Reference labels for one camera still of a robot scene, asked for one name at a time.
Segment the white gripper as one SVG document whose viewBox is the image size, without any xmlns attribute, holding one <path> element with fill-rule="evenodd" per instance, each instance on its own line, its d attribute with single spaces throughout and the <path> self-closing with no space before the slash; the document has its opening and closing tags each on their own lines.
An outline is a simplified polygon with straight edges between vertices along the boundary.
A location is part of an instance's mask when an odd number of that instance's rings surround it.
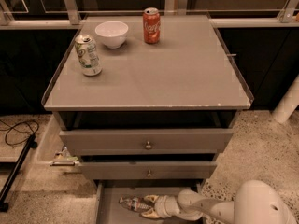
<svg viewBox="0 0 299 224">
<path fill-rule="evenodd" d="M 174 196 L 146 195 L 143 197 L 146 202 L 155 203 L 154 208 L 141 213 L 142 217 L 149 219 L 168 218 L 177 216 L 180 213 L 177 199 Z"/>
</svg>

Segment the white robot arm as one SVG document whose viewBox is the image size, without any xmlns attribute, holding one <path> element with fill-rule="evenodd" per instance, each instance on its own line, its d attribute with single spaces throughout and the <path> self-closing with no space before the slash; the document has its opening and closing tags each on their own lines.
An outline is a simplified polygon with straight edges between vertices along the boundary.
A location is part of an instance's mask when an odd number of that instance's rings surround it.
<svg viewBox="0 0 299 224">
<path fill-rule="evenodd" d="M 142 217 L 198 220 L 203 214 L 224 224 L 297 224 L 289 207 L 273 188 L 259 180 L 243 183 L 230 202 L 203 196 L 190 189 L 178 196 L 149 195 L 145 200 L 154 204 Z"/>
</svg>

